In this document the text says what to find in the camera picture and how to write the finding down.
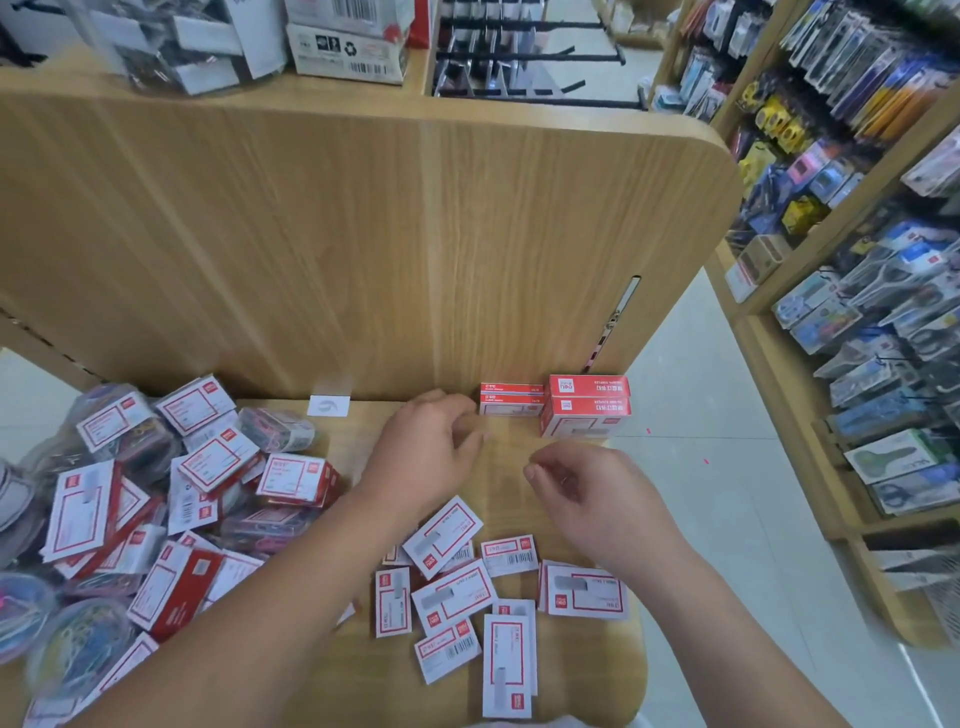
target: white floor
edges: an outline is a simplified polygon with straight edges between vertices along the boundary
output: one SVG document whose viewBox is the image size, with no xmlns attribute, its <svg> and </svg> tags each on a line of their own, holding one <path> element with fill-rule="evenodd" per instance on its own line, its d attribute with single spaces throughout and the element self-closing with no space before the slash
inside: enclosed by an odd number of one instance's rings
<svg viewBox="0 0 960 728">
<path fill-rule="evenodd" d="M 628 374 L 634 421 L 612 444 L 650 475 L 690 542 L 850 723 L 960 725 L 958 653 L 903 649 L 857 604 L 706 274 L 691 283 Z M 0 352 L 0 457 L 16 461 L 51 435 L 75 396 L 15 354 Z M 704 725 L 647 614 L 643 626 L 650 663 L 643 714 L 657 728 Z"/>
</svg>

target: store aisle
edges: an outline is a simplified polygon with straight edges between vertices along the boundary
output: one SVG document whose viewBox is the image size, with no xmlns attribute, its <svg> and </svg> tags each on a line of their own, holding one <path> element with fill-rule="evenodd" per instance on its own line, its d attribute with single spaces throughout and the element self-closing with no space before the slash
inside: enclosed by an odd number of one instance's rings
<svg viewBox="0 0 960 728">
<path fill-rule="evenodd" d="M 853 726 L 939 728 L 899 645 L 857 606 L 703 271 L 628 375 L 634 421 L 612 445 L 763 628 Z M 643 626 L 643 714 L 658 728 L 703 725 L 648 614 Z"/>
</svg>

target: left hand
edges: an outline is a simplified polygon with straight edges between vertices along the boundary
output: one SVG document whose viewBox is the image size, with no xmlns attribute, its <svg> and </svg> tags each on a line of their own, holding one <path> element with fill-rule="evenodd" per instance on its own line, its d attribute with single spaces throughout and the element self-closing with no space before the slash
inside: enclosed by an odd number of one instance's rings
<svg viewBox="0 0 960 728">
<path fill-rule="evenodd" d="M 395 509 L 413 528 L 467 479 L 485 439 L 479 431 L 464 437 L 465 415 L 474 412 L 469 397 L 441 389 L 408 401 L 384 425 L 355 490 Z"/>
</svg>

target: barcode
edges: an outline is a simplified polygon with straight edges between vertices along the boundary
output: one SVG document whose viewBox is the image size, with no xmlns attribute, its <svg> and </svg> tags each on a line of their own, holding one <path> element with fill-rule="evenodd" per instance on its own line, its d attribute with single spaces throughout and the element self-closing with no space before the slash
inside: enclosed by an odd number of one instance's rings
<svg viewBox="0 0 960 728">
<path fill-rule="evenodd" d="M 476 640 L 473 637 L 465 637 L 457 643 L 453 643 L 446 649 L 446 659 L 452 660 L 461 652 L 467 652 L 476 646 Z"/>
<path fill-rule="evenodd" d="M 507 554 L 508 564 L 519 564 L 521 561 L 525 561 L 528 564 L 533 564 L 534 563 L 533 553 L 531 551 L 521 551 L 520 553 Z"/>
<path fill-rule="evenodd" d="M 362 73 L 365 76 L 386 76 L 387 66 L 379 63 L 361 63 L 358 61 L 350 62 L 350 70 L 353 73 Z"/>
<path fill-rule="evenodd" d="M 340 17 L 376 23 L 375 0 L 333 0 L 333 11 Z"/>
</svg>

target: wooden panel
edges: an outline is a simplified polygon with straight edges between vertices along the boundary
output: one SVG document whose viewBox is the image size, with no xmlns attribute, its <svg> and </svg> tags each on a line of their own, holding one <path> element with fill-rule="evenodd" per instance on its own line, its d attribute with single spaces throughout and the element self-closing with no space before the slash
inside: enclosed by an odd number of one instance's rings
<svg viewBox="0 0 960 728">
<path fill-rule="evenodd" d="M 305 401 L 239 402 L 305 413 Z M 356 482 L 380 429 L 397 402 L 353 402 L 349 417 L 315 418 L 326 435 L 312 450 Z M 461 496 L 483 520 L 476 543 L 533 533 L 540 558 L 589 565 L 547 518 L 520 469 L 545 441 L 536 419 L 490 417 L 481 425 L 491 438 Z M 493 584 L 505 598 L 534 599 L 535 572 L 503 576 Z M 413 635 L 375 640 L 370 595 L 361 595 L 360 617 L 337 630 L 302 690 L 293 698 L 284 725 L 465 726 L 481 722 L 482 660 L 474 660 L 438 683 L 423 684 Z M 625 622 L 537 615 L 540 695 L 534 719 L 574 715 L 595 726 L 633 720 L 646 690 L 647 663 L 636 601 Z M 483 615 L 473 624 L 483 634 Z"/>
<path fill-rule="evenodd" d="M 407 399 L 579 371 L 640 274 L 602 362 L 622 372 L 738 203 L 691 119 L 354 85 L 181 101 L 0 73 L 0 305 L 148 391 L 212 370 Z"/>
</svg>

